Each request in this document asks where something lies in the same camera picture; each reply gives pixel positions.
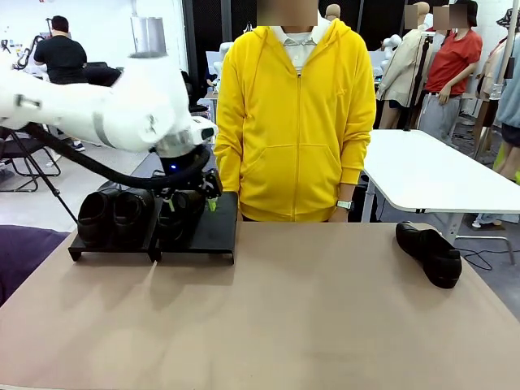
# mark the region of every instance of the mannequin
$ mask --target mannequin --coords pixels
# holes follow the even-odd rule
[[[410,102],[414,88],[415,75],[424,42],[422,33],[427,30],[424,24],[426,15],[430,12],[427,2],[414,4],[417,8],[417,28],[408,32],[401,45],[393,53],[392,59],[384,70],[383,79],[377,93],[377,99],[384,101],[383,114],[379,128],[396,128],[401,112],[417,102]]]
[[[220,53],[220,58],[222,60],[218,61],[217,63],[213,63],[213,67],[217,71],[217,79],[213,83],[214,91],[216,93],[218,93],[220,90],[220,82],[222,79],[222,66],[223,66],[224,57],[226,57],[226,54],[228,53],[229,49],[231,49],[231,46],[233,46],[233,42],[224,42],[222,45],[220,45],[219,53]]]
[[[325,19],[329,21],[333,21],[334,19],[339,19],[341,16],[341,7],[337,4],[331,4],[327,7],[327,11],[325,12]]]
[[[462,94],[467,81],[480,60],[482,37],[473,31],[477,26],[479,5],[473,0],[457,0],[456,5],[465,6],[467,12],[451,15],[451,32],[433,60],[422,103],[418,127],[445,143],[450,143],[450,134],[460,113]]]

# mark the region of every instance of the black cable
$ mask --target black cable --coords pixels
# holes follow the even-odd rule
[[[31,44],[31,47],[28,47],[27,49],[24,50],[24,54],[22,55],[22,57],[20,57],[20,59],[18,60],[18,66],[16,67],[16,70],[18,71],[21,71],[22,69],[25,69],[28,64],[29,64],[29,59],[31,57],[31,53],[33,52],[34,50],[34,47],[37,45],[37,43],[39,41],[44,41],[45,38],[42,37],[41,35],[36,35],[34,37],[34,39],[32,40],[32,44]]]
[[[485,258],[483,258],[481,256],[481,254],[508,254],[509,253],[508,250],[498,250],[498,251],[495,251],[495,250],[487,250],[487,249],[485,249],[485,250],[480,250],[479,252],[477,252],[477,251],[472,250],[472,249],[461,249],[461,248],[456,248],[456,249],[460,250],[461,252],[472,252],[471,254],[468,254],[467,256],[463,256],[463,258],[469,264],[471,264],[472,266],[480,268],[481,270],[484,270],[484,271],[493,271],[493,266]],[[514,250],[513,253],[514,254],[520,253],[520,249]],[[487,265],[487,268],[485,268],[483,266],[480,266],[478,264],[475,264],[471,260],[468,260],[468,258],[470,258],[471,256],[477,256],[478,258],[480,258],[480,260],[482,260]]]
[[[386,204],[387,204],[387,198],[384,198],[383,207],[381,207],[381,214],[379,215],[379,221],[381,221],[381,218],[383,217],[384,207],[386,206]]]
[[[63,157],[68,158],[74,163],[80,164],[89,171],[133,189],[171,189],[178,184],[185,183],[196,174],[202,172],[202,169],[204,169],[206,164],[210,161],[210,151],[204,145],[199,145],[192,152],[197,158],[190,167],[172,175],[143,179],[114,171],[89,156],[76,152],[71,146],[61,142],[58,138],[49,134],[40,126],[26,126],[24,131],[31,137],[43,142],[45,146],[49,146],[58,154],[61,154]]]

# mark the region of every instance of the cable on floor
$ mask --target cable on floor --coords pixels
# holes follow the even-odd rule
[[[466,256],[462,256],[469,264],[471,264],[474,267],[477,267],[484,271],[493,271],[493,266],[481,256],[481,254],[508,254],[508,250],[501,250],[501,251],[495,251],[495,250],[481,250],[479,252],[472,250],[472,249],[462,249],[462,248],[456,248],[457,250],[460,250],[461,252],[471,252],[471,254],[468,254]],[[514,254],[520,253],[520,249],[514,250]],[[468,260],[468,258],[472,256],[477,256],[482,262],[487,266],[480,266],[479,264],[476,264],[472,262],[471,260]]]
[[[387,198],[384,198],[383,207],[381,207],[381,214],[379,214],[379,221],[380,222],[381,222],[381,218],[383,217],[384,207],[386,206],[386,204],[387,204]]]

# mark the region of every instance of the gray pants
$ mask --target gray pants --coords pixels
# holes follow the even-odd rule
[[[450,133],[457,122],[461,109],[461,97],[451,97],[446,104],[439,104],[439,96],[428,94],[422,102],[419,130],[447,142]]]

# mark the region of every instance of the hood drawstring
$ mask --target hood drawstring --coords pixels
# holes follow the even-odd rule
[[[245,115],[247,117],[249,117],[248,106],[249,106],[249,102],[251,101],[251,97],[253,96],[254,85],[255,85],[255,82],[256,82],[256,79],[257,79],[257,73],[258,73],[258,66],[260,64],[260,58],[262,57],[263,49],[264,49],[264,47],[266,45],[267,36],[268,35],[269,35],[269,31],[266,29],[266,31],[265,31],[265,33],[263,34],[263,37],[262,37],[262,44],[260,45],[260,50],[258,51],[258,58],[256,60],[255,66],[254,66],[253,79],[251,81],[251,86],[249,87],[249,93],[245,97],[244,105],[245,105]]]
[[[334,70],[334,80],[335,80],[336,88],[337,88],[336,96],[340,96],[340,95],[343,95],[345,93],[345,91],[343,90],[343,83],[340,80],[341,68],[342,68],[342,66],[341,66],[342,51],[341,51],[341,36],[337,30],[336,30],[336,41],[338,42],[338,52],[336,53],[336,65],[335,65],[336,69]]]

